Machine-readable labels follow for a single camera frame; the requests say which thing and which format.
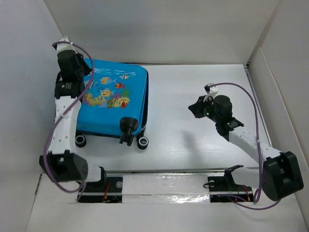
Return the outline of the blue hard-shell suitcase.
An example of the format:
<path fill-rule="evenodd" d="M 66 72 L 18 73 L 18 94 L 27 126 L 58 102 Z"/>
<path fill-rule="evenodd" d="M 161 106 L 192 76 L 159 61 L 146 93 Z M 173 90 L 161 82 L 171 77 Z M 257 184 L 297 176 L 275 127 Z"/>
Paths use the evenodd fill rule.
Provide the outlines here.
<path fill-rule="evenodd" d="M 86 135 L 119 139 L 139 149 L 146 149 L 148 119 L 149 74 L 141 66 L 104 60 L 85 60 L 94 65 L 94 74 L 84 78 L 93 82 L 83 96 L 78 113 L 75 144 L 86 145 Z"/>

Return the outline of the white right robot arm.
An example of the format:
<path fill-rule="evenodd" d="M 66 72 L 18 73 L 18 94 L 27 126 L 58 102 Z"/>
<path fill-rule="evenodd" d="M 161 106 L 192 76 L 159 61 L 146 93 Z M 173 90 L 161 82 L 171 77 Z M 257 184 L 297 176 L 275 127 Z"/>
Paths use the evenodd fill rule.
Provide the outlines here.
<path fill-rule="evenodd" d="M 233 117 L 232 103 L 227 96 L 200 96 L 188 109 L 195 118 L 207 117 L 213 121 L 220 136 L 243 150 L 259 166 L 258 170 L 239 164 L 225 169 L 225 188 L 234 190 L 246 185 L 261 189 L 274 202 L 304 188 L 296 155 L 272 148 L 246 130 L 244 124 Z"/>

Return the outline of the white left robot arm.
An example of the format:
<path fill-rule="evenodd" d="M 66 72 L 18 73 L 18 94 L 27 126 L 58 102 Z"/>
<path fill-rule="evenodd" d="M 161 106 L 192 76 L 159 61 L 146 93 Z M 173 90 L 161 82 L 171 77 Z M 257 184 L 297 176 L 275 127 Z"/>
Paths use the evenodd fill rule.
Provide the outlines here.
<path fill-rule="evenodd" d="M 39 158 L 39 165 L 50 179 L 57 182 L 81 183 L 88 176 L 88 163 L 76 153 L 75 135 L 77 117 L 85 90 L 84 77 L 91 68 L 82 54 L 69 48 L 57 52 L 60 71 L 55 85 L 55 129 L 49 136 L 50 144 Z"/>

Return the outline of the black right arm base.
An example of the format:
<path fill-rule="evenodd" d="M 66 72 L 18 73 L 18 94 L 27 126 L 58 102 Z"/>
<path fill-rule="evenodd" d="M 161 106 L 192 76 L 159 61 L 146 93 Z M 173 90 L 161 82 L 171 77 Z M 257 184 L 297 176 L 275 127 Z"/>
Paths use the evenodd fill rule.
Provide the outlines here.
<path fill-rule="evenodd" d="M 228 183 L 224 176 L 208 176 L 203 187 L 209 190 L 211 203 L 253 202 L 251 187 Z"/>

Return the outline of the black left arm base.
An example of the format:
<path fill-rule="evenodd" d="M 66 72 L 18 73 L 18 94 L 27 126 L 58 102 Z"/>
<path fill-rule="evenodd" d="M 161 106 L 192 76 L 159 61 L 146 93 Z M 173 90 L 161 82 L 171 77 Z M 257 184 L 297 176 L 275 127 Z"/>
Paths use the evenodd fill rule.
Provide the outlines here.
<path fill-rule="evenodd" d="M 107 181 L 88 182 L 83 193 L 79 192 L 79 203 L 121 203 L 122 176 L 108 176 Z"/>

